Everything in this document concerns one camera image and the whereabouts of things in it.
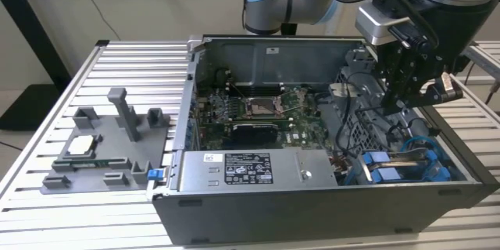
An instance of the gray floor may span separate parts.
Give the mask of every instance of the gray floor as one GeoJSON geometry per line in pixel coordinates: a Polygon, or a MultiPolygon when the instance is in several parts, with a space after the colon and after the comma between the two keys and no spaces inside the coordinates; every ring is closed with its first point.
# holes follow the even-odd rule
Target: gray floor
{"type": "MultiPolygon", "coordinates": [[[[0,114],[4,113],[22,93],[22,90],[0,91],[0,114]]],[[[35,132],[11,132],[0,130],[0,141],[19,148],[24,148],[34,133],[35,132]]],[[[11,168],[19,154],[19,150],[0,144],[0,179],[11,168]]]]}

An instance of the aluminum rail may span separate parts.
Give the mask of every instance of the aluminum rail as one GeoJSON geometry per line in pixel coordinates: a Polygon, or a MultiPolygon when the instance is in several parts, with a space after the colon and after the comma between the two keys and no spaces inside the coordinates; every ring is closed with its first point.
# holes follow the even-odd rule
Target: aluminum rail
{"type": "Polygon", "coordinates": [[[478,41],[463,53],[500,81],[500,42],[478,41]]]}
{"type": "MultiPolygon", "coordinates": [[[[75,126],[71,116],[76,108],[95,106],[99,115],[116,114],[107,101],[108,90],[115,86],[127,87],[127,101],[138,113],[155,106],[172,115],[164,154],[164,163],[170,163],[179,114],[175,98],[183,94],[188,66],[186,53],[186,42],[111,42],[94,49],[0,182],[0,249],[184,249],[172,245],[146,191],[42,195],[39,187],[75,126]]],[[[438,105],[436,109],[500,180],[500,118],[468,89],[464,92],[463,99],[438,105]]],[[[499,245],[500,192],[496,192],[476,207],[451,211],[419,235],[212,249],[466,250],[499,249],[499,245]]]]}

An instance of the circuit board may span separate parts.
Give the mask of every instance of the circuit board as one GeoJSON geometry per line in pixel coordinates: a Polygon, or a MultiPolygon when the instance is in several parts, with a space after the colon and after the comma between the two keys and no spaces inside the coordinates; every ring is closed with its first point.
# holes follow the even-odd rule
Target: circuit board
{"type": "MultiPolygon", "coordinates": [[[[198,108],[200,150],[302,147],[331,151],[315,95],[300,86],[283,87],[283,93],[272,97],[235,97],[215,91],[199,98],[198,108]],[[275,129],[276,138],[256,144],[235,143],[235,129],[244,125],[275,129]]],[[[248,138],[262,135],[251,134],[248,138]]]]}

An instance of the motherboard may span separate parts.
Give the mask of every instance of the motherboard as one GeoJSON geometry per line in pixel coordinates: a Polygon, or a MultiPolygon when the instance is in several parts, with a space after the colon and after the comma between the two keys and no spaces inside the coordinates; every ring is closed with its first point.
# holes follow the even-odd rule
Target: motherboard
{"type": "Polygon", "coordinates": [[[306,85],[215,89],[198,97],[200,150],[326,149],[328,130],[318,109],[327,93],[306,85]]]}

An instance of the green circuit board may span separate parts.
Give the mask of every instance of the green circuit board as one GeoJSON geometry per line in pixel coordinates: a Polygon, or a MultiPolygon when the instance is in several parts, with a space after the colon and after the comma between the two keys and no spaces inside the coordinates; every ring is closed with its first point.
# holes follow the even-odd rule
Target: green circuit board
{"type": "Polygon", "coordinates": [[[219,108],[227,106],[224,114],[220,111],[214,114],[211,107],[199,107],[202,112],[204,109],[208,111],[202,113],[204,118],[199,124],[202,150],[231,149],[231,129],[238,124],[274,124],[279,128],[276,142],[266,144],[262,149],[302,147],[331,151],[332,144],[315,95],[307,89],[286,87],[276,97],[219,95],[215,102],[220,104],[219,108]]]}

